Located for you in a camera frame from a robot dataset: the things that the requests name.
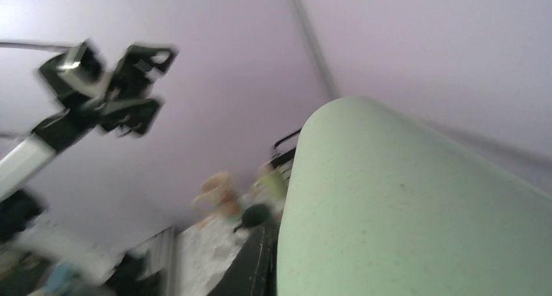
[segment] mug handle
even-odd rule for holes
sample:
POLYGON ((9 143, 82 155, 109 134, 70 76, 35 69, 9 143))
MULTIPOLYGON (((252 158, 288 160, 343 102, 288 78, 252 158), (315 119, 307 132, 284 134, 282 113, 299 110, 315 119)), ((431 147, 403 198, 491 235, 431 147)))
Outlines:
POLYGON ((199 212, 200 214, 202 214, 202 215, 206 215, 207 212, 204 211, 204 210, 199 209, 199 206, 197 205, 197 202, 198 202, 199 200, 201 200, 202 198, 207 197, 208 194, 209 194, 209 193, 201 193, 200 195, 196 196, 196 197, 193 199, 193 201, 192 201, 192 204, 193 204, 193 207, 195 208, 195 210, 196 210, 197 212, 199 212))

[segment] wall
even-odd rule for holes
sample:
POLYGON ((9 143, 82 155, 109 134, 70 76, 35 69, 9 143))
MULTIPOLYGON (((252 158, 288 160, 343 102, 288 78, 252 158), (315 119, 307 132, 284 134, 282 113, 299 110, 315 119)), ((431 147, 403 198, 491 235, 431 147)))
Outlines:
POLYGON ((549 0, 303 2, 341 94, 552 157, 549 0))
MULTIPOLYGON (((110 65, 134 41, 180 49, 155 86, 167 103, 147 137, 93 132, 30 182, 63 228, 112 249, 199 219, 189 203, 214 172, 244 191, 271 143, 327 101, 287 0, 0 1, 2 39, 90 37, 110 65)), ((50 56, 0 50, 2 130, 58 110, 33 73, 50 56)))

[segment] light green rounded surface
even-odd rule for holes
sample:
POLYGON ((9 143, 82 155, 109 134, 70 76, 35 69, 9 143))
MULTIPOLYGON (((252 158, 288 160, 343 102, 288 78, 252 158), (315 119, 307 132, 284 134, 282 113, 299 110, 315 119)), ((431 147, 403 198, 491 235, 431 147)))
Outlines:
POLYGON ((376 101, 305 124, 278 295, 552 295, 552 202, 376 101))

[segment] mug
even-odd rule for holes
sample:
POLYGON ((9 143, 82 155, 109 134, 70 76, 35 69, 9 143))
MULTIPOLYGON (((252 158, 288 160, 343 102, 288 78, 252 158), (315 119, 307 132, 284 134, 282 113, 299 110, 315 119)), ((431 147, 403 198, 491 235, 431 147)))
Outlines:
POLYGON ((207 199, 216 206, 216 212, 229 218, 239 219, 242 215, 242 206, 238 201, 238 192, 228 172, 219 172, 209 177, 201 186, 201 194, 193 200, 193 205, 200 211, 197 202, 207 199))
POLYGON ((257 181, 253 184, 254 194, 258 194, 263 187, 276 200, 286 198, 288 192, 286 182, 282 178, 282 174, 272 168, 270 163, 264 163, 257 171, 257 181))

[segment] robotic arm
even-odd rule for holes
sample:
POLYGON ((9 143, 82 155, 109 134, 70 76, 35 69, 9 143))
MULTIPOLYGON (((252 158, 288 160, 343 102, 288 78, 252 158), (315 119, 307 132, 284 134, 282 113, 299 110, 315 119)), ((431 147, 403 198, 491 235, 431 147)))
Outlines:
MULTIPOLYGON (((36 125, 0 161, 0 242, 13 239, 43 211, 22 185, 92 129, 120 129, 122 136, 135 137, 149 131, 162 106, 161 100, 148 97, 156 79, 152 75, 163 76, 177 54, 169 47, 132 45, 117 67, 106 71, 93 45, 85 41, 39 68, 62 110, 36 125)), ((46 250, 58 247, 61 251, 56 253, 64 254, 49 241, 37 245, 46 250)))

